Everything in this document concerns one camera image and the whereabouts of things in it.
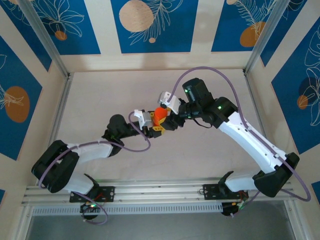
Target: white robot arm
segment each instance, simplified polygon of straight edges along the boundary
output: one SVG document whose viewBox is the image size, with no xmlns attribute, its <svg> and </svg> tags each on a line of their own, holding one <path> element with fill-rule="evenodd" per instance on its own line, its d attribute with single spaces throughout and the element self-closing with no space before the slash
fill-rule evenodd
<svg viewBox="0 0 320 240">
<path fill-rule="evenodd" d="M 227 195 L 228 192 L 259 190 L 268 197 L 274 197 L 292 175 L 279 158 L 294 169 L 299 157 L 295 153 L 286 154 L 270 143 L 242 119 L 238 108 L 227 98 L 214 99 L 201 79 L 189 80 L 182 87 L 189 102 L 163 92 L 158 100 L 160 111 L 135 110 L 134 115 L 138 121 L 132 124 L 126 123 L 123 116 L 114 115 L 102 139 L 98 141 L 99 144 L 77 147 L 77 144 L 55 141 L 33 166 L 32 173 L 38 179 L 42 177 L 42 184 L 51 193 L 64 189 L 93 199 L 97 191 L 93 195 L 91 192 L 96 183 L 87 175 L 74 171 L 76 165 L 117 154 L 124 146 L 121 139 L 138 135 L 136 129 L 142 130 L 146 138 L 157 138 L 164 130 L 174 131 L 183 127 L 185 120 L 201 118 L 234 139 L 259 166 L 254 171 L 228 172 L 221 179 L 221 191 Z M 163 115 L 166 108 L 171 111 Z M 48 166 L 57 156 L 67 150 L 70 151 L 48 171 Z"/>
</svg>

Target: metal grate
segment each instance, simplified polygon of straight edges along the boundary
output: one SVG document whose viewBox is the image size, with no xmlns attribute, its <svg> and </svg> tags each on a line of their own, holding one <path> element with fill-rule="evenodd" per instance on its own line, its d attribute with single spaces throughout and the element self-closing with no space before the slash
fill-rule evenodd
<svg viewBox="0 0 320 240">
<path fill-rule="evenodd" d="M 221 203 L 173 203 L 173 204 L 121 204 L 108 205 L 104 209 L 109 215 L 126 214 L 182 214 L 182 213 L 221 213 Z M 103 214 L 98 209 L 87 215 Z M 37 206 L 32 216 L 70 216 L 80 215 L 80 206 Z"/>
</svg>

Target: orange block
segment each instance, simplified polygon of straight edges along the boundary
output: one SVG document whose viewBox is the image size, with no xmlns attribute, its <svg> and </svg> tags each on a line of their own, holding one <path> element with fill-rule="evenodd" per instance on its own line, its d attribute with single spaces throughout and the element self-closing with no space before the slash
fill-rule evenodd
<svg viewBox="0 0 320 240">
<path fill-rule="evenodd" d="M 160 126 L 163 121 L 168 116 L 168 110 L 162 107 L 157 107 L 154 111 L 153 123 L 155 126 Z"/>
</svg>

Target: enclosure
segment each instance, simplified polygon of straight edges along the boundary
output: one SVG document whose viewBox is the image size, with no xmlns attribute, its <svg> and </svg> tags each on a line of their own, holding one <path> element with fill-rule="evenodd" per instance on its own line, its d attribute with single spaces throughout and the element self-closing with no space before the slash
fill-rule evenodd
<svg viewBox="0 0 320 240">
<path fill-rule="evenodd" d="M 0 0 L 0 6 L 1 239 L 320 238 L 319 1 Z M 121 150 L 76 166 L 114 187 L 113 202 L 103 204 L 105 225 L 82 222 L 80 203 L 70 203 L 66 190 L 38 188 L 31 169 L 53 141 L 96 141 L 113 115 L 128 122 L 134 110 L 154 111 L 159 94 L 171 93 L 185 71 L 199 66 L 227 76 L 246 120 L 299 155 L 296 171 L 311 201 L 261 193 L 234 218 L 222 215 L 226 201 L 206 200 L 203 185 L 258 165 L 228 135 L 192 120 L 150 139 L 148 151 Z M 215 99 L 236 103 L 224 78 L 208 69 L 187 74 L 177 97 L 187 100 L 182 84 L 193 78 L 204 80 Z M 147 146 L 139 135 L 123 142 Z M 282 189 L 306 195 L 294 177 Z M 97 214 L 93 221 L 103 220 Z"/>
</svg>

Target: white floor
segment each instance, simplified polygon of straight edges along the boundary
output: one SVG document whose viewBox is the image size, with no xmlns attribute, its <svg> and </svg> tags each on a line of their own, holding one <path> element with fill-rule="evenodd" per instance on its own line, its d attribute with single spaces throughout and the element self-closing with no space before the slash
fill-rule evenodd
<svg viewBox="0 0 320 240">
<path fill-rule="evenodd" d="M 259 130 L 242 70 L 222 72 L 234 83 L 245 117 Z M 58 139 L 65 143 L 96 140 L 104 134 L 112 115 L 122 114 L 127 119 L 134 109 L 154 110 L 159 106 L 159 94 L 171 92 L 182 73 L 184 70 L 75 73 Z M 195 77 L 205 81 L 214 98 L 224 96 L 235 103 L 229 85 L 209 70 L 187 75 L 175 95 L 186 100 L 181 85 Z M 141 136 L 124 139 L 124 143 L 132 149 L 147 146 Z M 227 135 L 214 127 L 205 129 L 187 121 L 184 128 L 151 139 L 147 152 L 122 150 L 111 158 L 93 160 L 78 171 L 85 171 L 95 179 L 150 180 L 221 177 L 231 170 L 255 167 L 251 157 Z"/>
</svg>

